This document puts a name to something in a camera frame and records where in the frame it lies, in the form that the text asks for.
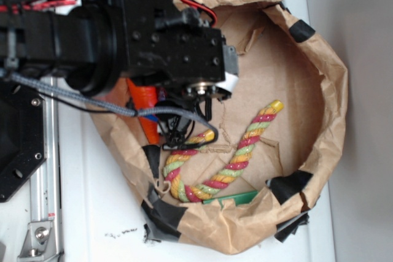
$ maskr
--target orange object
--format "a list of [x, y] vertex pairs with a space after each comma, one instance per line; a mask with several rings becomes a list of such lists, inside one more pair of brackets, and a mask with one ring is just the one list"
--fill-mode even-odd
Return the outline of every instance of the orange object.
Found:
[[[157, 103], [157, 92], [155, 87], [138, 87], [130, 79], [127, 79], [135, 109], [148, 109]], [[157, 132], [157, 123], [147, 118], [139, 117], [142, 129], [145, 132], [149, 144], [158, 144], [160, 136]]]

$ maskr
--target twisted rope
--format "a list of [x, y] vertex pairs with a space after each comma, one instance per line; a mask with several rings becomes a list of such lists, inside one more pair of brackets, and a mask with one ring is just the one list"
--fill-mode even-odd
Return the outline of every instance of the twisted rope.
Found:
[[[235, 181], [248, 166], [255, 143], [259, 141], [260, 135], [269, 127], [271, 121], [276, 118], [276, 114], [282, 110], [283, 107], [284, 105], [282, 102], [276, 100], [263, 108], [248, 126], [229, 164], [202, 184], [196, 186], [185, 185], [180, 177], [180, 168], [203, 147], [173, 151], [168, 159], [166, 159], [163, 169], [165, 180], [171, 182], [172, 196], [182, 202], [200, 202], [211, 199], [220, 190], [228, 187], [228, 185]], [[192, 137], [187, 141], [187, 144], [210, 141], [213, 137], [214, 133], [211, 130], [207, 130], [204, 133]]]

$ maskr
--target brown paper bag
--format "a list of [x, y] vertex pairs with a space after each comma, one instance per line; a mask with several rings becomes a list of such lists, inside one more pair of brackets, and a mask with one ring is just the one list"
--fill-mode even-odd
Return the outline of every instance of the brown paper bag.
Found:
[[[167, 152], [146, 147], [136, 118], [93, 115], [146, 214], [152, 239], [198, 244], [227, 254], [242, 252], [301, 224], [314, 207], [343, 148], [347, 70], [323, 38], [291, 15], [281, 0], [196, 0], [214, 8], [217, 27], [239, 55], [239, 84], [231, 99], [215, 102], [219, 140], [186, 162], [184, 183], [195, 185], [228, 163], [251, 120], [275, 99], [285, 108], [256, 144], [242, 176], [220, 195], [257, 190], [249, 203], [180, 203], [169, 193], [162, 168]], [[106, 100], [129, 100], [119, 80]], [[201, 127], [195, 134], [204, 131]]]

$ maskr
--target gray wall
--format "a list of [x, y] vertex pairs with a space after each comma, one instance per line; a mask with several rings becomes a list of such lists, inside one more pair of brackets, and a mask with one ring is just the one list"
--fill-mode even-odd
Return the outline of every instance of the gray wall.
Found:
[[349, 68], [344, 153], [330, 180], [337, 262], [393, 261], [393, 0], [308, 0]]

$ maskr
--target hexagonal plate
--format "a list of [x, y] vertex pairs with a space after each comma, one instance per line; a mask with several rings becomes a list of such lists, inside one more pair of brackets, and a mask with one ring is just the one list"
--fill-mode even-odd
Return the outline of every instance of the hexagonal plate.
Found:
[[43, 106], [37, 91], [0, 81], [0, 202], [45, 160]]

